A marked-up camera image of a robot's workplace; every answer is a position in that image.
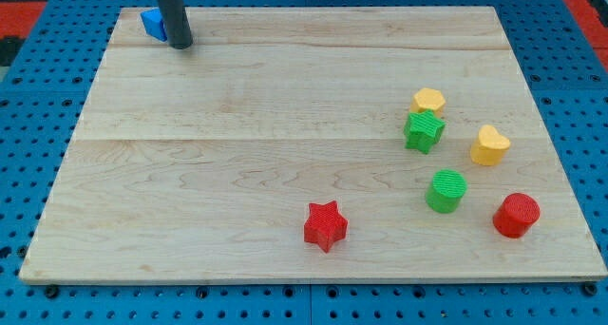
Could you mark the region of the black cylindrical robot arm rod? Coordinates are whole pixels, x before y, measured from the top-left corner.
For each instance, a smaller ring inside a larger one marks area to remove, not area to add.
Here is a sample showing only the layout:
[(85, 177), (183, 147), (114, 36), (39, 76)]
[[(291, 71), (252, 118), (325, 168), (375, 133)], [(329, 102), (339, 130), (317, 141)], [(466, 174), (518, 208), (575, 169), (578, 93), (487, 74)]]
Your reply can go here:
[(168, 44), (174, 49), (187, 49), (193, 44), (183, 0), (157, 0)]

